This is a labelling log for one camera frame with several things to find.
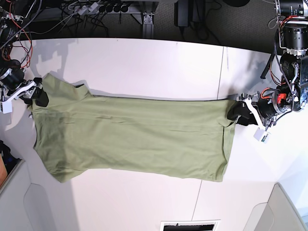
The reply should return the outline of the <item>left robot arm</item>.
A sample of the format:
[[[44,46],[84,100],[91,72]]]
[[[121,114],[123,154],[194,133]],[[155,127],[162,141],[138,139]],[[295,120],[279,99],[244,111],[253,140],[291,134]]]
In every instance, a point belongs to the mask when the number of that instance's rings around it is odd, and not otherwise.
[[[278,28],[261,79],[270,73],[276,88],[237,98],[227,118],[244,126],[268,129],[286,114],[308,106],[308,2],[276,0],[274,4]]]

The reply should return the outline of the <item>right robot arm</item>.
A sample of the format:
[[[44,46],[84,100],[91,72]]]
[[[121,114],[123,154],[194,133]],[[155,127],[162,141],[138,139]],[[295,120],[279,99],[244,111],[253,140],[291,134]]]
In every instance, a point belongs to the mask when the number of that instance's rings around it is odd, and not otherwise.
[[[41,0],[2,0],[0,2],[0,109],[9,106],[12,100],[21,99],[25,104],[35,103],[47,107],[49,98],[43,89],[42,78],[25,79],[25,68],[29,67],[33,54],[32,36],[29,25],[38,16]],[[29,48],[21,43],[25,35]],[[13,59],[14,43],[26,52],[22,61]]]

